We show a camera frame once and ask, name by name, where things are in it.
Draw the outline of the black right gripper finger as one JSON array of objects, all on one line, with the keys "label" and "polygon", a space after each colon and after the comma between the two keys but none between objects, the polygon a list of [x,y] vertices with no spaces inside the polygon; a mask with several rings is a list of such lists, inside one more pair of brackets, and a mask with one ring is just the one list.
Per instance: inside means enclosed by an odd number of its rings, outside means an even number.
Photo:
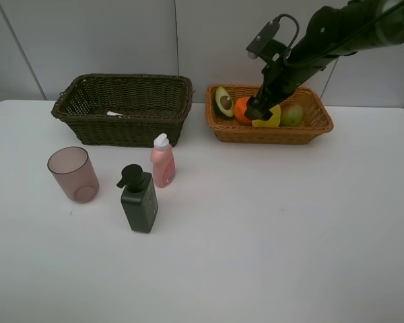
[{"label": "black right gripper finger", "polygon": [[270,108],[265,107],[263,109],[261,120],[269,120],[272,117],[273,113],[270,111]]},{"label": "black right gripper finger", "polygon": [[245,117],[249,120],[263,119],[265,112],[264,101],[258,97],[251,96],[246,102]]}]

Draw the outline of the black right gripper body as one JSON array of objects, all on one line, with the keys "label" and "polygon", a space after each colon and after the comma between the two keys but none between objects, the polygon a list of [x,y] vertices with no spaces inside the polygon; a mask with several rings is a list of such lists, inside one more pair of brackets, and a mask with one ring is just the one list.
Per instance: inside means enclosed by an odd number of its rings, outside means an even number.
[{"label": "black right gripper body", "polygon": [[254,56],[266,62],[263,83],[254,97],[255,108],[270,108],[289,98],[298,87],[339,56],[309,50],[265,50]]}]

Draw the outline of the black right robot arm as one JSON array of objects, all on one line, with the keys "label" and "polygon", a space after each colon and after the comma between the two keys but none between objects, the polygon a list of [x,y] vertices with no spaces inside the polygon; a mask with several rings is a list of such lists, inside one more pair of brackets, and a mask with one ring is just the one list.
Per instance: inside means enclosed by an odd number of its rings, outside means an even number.
[{"label": "black right robot arm", "polygon": [[303,83],[341,56],[404,43],[404,1],[349,1],[324,6],[310,19],[301,40],[275,39],[284,14],[266,23],[246,50],[265,62],[263,83],[247,102],[245,116],[267,120],[271,107],[288,99]]}]

